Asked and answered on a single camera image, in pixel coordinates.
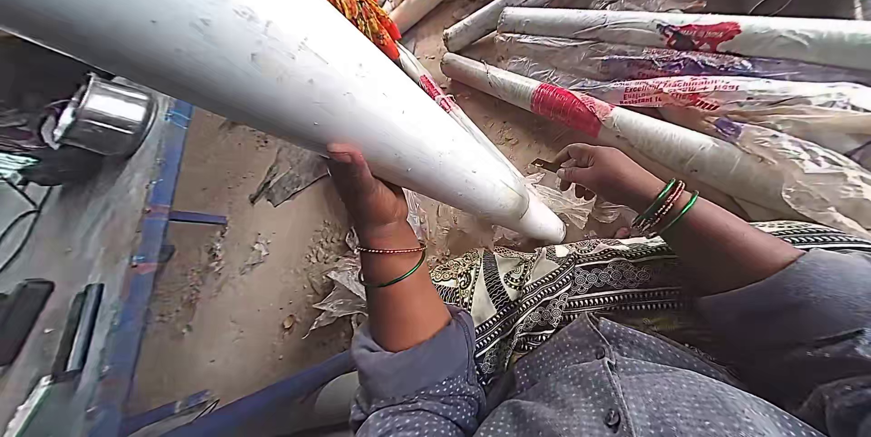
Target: dirt floor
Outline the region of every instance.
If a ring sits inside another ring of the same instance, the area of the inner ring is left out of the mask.
[[[533,160],[552,158],[563,146],[582,142],[582,134],[449,83],[439,69],[445,53],[441,32],[488,1],[446,0],[410,30],[403,43],[521,171],[537,172],[528,167]],[[492,44],[470,50],[476,57],[495,61]],[[226,231],[171,226],[168,241],[176,253],[158,278],[152,297],[129,412],[142,412],[203,389],[214,391],[223,405],[347,348],[352,333],[347,318],[302,338],[317,316],[311,304],[328,292],[328,286],[321,284],[321,272],[328,264],[325,256],[339,255],[346,248],[343,207],[329,178],[278,208],[266,201],[252,206],[248,196],[276,152],[275,138],[196,112],[174,209],[226,215],[229,226]],[[434,246],[431,262],[492,243],[489,230],[475,234],[457,227],[455,210],[426,198],[422,206]],[[615,227],[592,222],[588,229],[607,236]],[[567,239],[588,234],[571,228]],[[258,239],[269,254],[262,264],[242,274]],[[289,315],[293,326],[286,330]]]

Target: woman's hand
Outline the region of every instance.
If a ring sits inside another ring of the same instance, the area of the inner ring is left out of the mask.
[[[408,204],[402,188],[372,175],[362,153],[349,144],[327,145],[329,172],[354,220],[363,246],[380,248],[380,238],[408,228]]]
[[[646,209],[665,184],[613,147],[571,144],[560,151],[554,162],[563,167],[557,172],[560,190],[575,185],[575,196],[602,199]]]

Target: green bangle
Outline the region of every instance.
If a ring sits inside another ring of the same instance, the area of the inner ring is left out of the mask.
[[[637,228],[638,225],[641,224],[641,223],[642,223],[643,221],[645,221],[646,219],[649,219],[649,218],[648,218],[648,215],[649,215],[650,213],[652,213],[653,211],[659,209],[659,206],[662,205],[662,204],[659,203],[659,202],[665,200],[665,197],[668,195],[668,193],[671,191],[671,188],[674,187],[674,184],[677,183],[677,182],[678,182],[678,180],[677,180],[677,179],[674,179],[674,178],[672,178],[672,179],[669,181],[669,183],[665,186],[665,188],[662,189],[662,192],[659,192],[659,195],[656,196],[656,199],[653,201],[653,204],[651,204],[649,208],[645,209],[645,212],[641,213],[641,216],[638,216],[638,217],[635,218],[635,221],[632,222],[632,227],[633,227],[633,229],[634,229],[634,228]]]
[[[362,284],[365,287],[369,287],[370,289],[379,289],[381,287],[387,287],[389,285],[394,285],[401,280],[405,280],[409,275],[417,272],[417,269],[419,269],[421,267],[421,265],[423,265],[423,261],[426,260],[426,258],[427,258],[427,251],[424,250],[423,253],[421,254],[420,261],[417,262],[417,265],[415,265],[415,267],[412,270],[409,270],[408,272],[406,272],[402,275],[399,275],[397,278],[395,278],[391,281],[387,281],[384,284],[367,284],[366,281],[363,280],[363,269],[360,269],[360,272],[357,273],[357,280],[360,281],[360,284]]]
[[[674,219],[672,219],[671,222],[669,222],[662,230],[660,230],[658,234],[661,236],[665,231],[668,231],[668,229],[671,226],[674,226],[675,222],[680,221],[681,217],[684,217],[684,214],[686,214],[686,211],[690,210],[690,208],[692,207],[692,204],[696,203],[696,200],[698,198],[699,198],[699,191],[696,190],[695,192],[692,193],[692,197],[690,197],[690,202],[687,202],[686,206],[684,206],[684,208],[680,210],[678,217],[675,217]]]

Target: orange patterned cloth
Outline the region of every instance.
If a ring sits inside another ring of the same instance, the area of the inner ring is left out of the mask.
[[[387,16],[386,11],[378,6],[378,0],[328,1],[387,54],[388,58],[399,58],[399,49],[396,48],[396,41],[401,39],[399,28]]]

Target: shirt button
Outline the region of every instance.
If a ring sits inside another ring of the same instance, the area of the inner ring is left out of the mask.
[[[604,424],[608,427],[612,432],[617,432],[617,429],[620,427],[620,412],[615,409],[608,410],[608,412],[604,415]]]

